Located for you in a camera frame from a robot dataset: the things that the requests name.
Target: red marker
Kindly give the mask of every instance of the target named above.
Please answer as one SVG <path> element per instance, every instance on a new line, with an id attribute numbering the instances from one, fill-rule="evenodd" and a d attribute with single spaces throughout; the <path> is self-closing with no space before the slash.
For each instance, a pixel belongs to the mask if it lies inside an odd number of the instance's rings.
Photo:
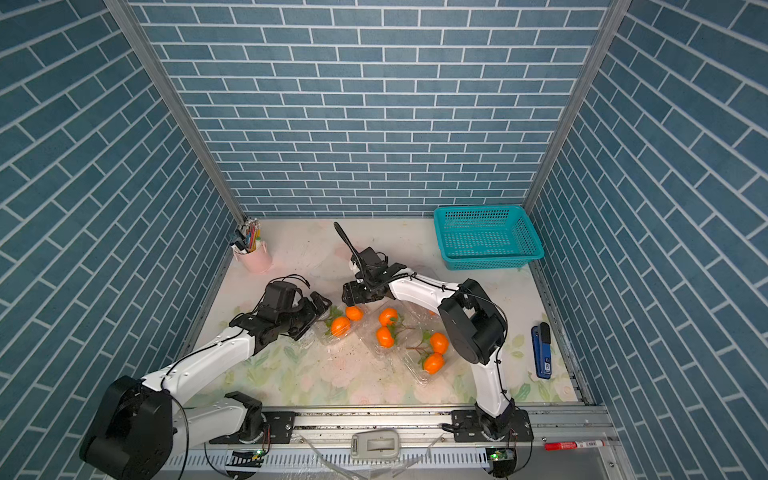
<path id="1" fill-rule="evenodd" d="M 586 442 L 558 442 L 558 443 L 545 443 L 544 448 L 547 450 L 573 450 L 573 449 L 593 449 L 596 447 L 604 447 L 605 442 L 602 440 L 587 440 Z"/>

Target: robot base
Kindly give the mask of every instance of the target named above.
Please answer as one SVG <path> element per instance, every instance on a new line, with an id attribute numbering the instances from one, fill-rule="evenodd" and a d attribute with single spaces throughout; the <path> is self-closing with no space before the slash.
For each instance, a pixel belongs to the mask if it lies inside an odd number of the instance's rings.
<path id="1" fill-rule="evenodd" d="M 475 410 L 452 410 L 453 439 L 457 443 L 506 442 L 507 439 L 530 442 L 533 439 L 528 412 L 515 408 L 513 404 L 498 419 L 490 419 L 479 408 Z"/>

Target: brick wallpaper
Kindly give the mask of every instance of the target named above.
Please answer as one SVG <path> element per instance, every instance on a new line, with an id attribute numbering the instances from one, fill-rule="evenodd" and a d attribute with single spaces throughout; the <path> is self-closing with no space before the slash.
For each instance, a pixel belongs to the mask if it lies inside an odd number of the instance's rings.
<path id="1" fill-rule="evenodd" d="M 250 214 L 518 204 L 608 0 L 131 2 Z"/>
<path id="2" fill-rule="evenodd" d="M 534 222 L 641 478 L 768 478 L 768 3 L 634 0 Z"/>
<path id="3" fill-rule="evenodd" d="M 175 357 L 232 224 L 101 0 L 0 0 L 0 478 L 91 476 L 104 388 Z"/>

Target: blue stapler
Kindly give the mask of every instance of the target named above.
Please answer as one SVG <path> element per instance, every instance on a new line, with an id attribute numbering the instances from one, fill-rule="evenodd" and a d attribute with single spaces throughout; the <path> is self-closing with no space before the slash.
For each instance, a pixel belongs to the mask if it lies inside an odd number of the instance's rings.
<path id="1" fill-rule="evenodd" d="M 536 376 L 540 379 L 552 377 L 551 334 L 549 323 L 541 322 L 531 329 L 533 356 L 536 362 Z"/>

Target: white cable tray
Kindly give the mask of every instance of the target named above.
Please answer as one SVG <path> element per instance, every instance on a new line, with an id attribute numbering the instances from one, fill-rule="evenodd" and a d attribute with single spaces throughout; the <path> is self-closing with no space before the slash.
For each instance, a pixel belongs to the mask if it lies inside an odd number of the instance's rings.
<path id="1" fill-rule="evenodd" d="M 407 461 L 419 455 L 426 454 L 426 448 L 404 448 L 400 452 L 399 461 Z M 328 462 L 338 465 L 347 470 L 368 470 L 371 468 L 385 468 L 387 465 L 396 465 L 397 462 L 382 462 L 380 460 L 354 460 L 349 454 L 349 449 L 320 449 L 323 457 Z M 231 450 L 208 450 L 208 458 L 219 470 L 224 470 L 224 466 L 232 459 Z M 163 467 L 163 470 L 179 471 L 184 462 L 184 455 L 171 458 Z M 431 458 L 422 458 L 422 460 L 410 468 L 486 468 L 488 467 L 488 457 L 484 448 L 471 447 L 441 447 L 432 449 Z M 284 472 L 328 472 L 318 461 L 314 452 L 309 448 L 289 449 L 281 451 L 273 449 L 269 455 L 264 457 L 264 463 L 260 467 L 229 467 L 230 471 L 240 472 L 265 472 L 265 473 L 284 473 Z M 187 459 L 187 470 L 210 470 L 210 466 L 205 461 L 204 451 L 190 450 Z"/>

